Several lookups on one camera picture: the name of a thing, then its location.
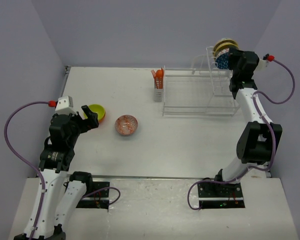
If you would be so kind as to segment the orange plastic bowl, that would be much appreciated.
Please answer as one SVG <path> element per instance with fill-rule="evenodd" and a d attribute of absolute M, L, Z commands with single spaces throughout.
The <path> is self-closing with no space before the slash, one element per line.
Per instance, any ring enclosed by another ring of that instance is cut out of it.
<path fill-rule="evenodd" d="M 102 123 L 103 120 L 105 119 L 105 117 L 106 117 L 106 113 L 105 112 L 103 114 L 98 115 L 98 122 Z"/>

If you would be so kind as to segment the lime green plastic bowl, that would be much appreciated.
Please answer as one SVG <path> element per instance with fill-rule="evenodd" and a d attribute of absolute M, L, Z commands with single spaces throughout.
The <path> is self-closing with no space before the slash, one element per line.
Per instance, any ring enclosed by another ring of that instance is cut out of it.
<path fill-rule="evenodd" d="M 105 110 L 105 108 L 102 105 L 99 105 L 99 104 L 90 104 L 90 105 L 88 105 L 88 107 L 90 108 L 90 110 L 93 113 L 97 113 L 98 116 L 102 115 L 103 113 L 106 113 L 106 110 Z"/>

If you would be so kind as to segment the white red patterned bowl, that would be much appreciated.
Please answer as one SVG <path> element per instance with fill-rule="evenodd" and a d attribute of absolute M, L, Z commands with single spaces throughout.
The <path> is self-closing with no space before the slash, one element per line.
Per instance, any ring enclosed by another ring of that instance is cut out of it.
<path fill-rule="evenodd" d="M 220 70 L 229 69 L 229 48 L 221 50 L 215 57 L 215 65 Z"/>

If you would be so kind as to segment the tan yellow rimmed bowl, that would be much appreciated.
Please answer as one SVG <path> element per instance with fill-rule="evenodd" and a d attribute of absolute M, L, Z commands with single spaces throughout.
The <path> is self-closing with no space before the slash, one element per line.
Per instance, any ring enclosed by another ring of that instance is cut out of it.
<path fill-rule="evenodd" d="M 221 51 L 228 48 L 239 49 L 239 46 L 234 40 L 221 41 L 213 48 L 213 56 L 216 57 Z"/>

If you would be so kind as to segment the orange patterned ceramic bowl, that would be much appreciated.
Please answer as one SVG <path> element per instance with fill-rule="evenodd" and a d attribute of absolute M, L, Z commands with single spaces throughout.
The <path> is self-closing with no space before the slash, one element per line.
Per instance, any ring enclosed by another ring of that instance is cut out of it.
<path fill-rule="evenodd" d="M 133 135 L 138 128 L 138 120 L 132 115 L 122 115 L 114 123 L 116 132 L 124 137 Z"/>

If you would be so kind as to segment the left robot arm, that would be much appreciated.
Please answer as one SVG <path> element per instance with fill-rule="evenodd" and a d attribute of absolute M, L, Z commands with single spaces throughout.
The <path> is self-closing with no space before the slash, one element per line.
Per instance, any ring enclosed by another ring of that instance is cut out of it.
<path fill-rule="evenodd" d="M 99 126 L 97 113 L 81 107 L 87 118 L 78 113 L 55 113 L 50 121 L 49 137 L 40 154 L 40 183 L 34 207 L 23 233 L 16 240 L 64 240 L 70 217 L 82 197 L 93 193 L 92 175 L 75 171 L 64 189 L 75 144 L 79 135 Z"/>

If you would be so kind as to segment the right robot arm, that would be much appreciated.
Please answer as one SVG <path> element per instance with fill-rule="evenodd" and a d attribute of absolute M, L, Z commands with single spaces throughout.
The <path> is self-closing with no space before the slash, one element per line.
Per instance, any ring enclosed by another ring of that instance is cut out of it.
<path fill-rule="evenodd" d="M 213 191 L 223 197 L 231 191 L 230 184 L 238 184 L 250 170 L 267 172 L 273 165 L 282 126 L 268 117 L 260 102 L 253 80 L 260 58 L 253 51 L 230 48 L 228 66 L 232 71 L 229 90 L 239 104 L 246 126 L 236 145 L 236 157 L 214 177 Z"/>

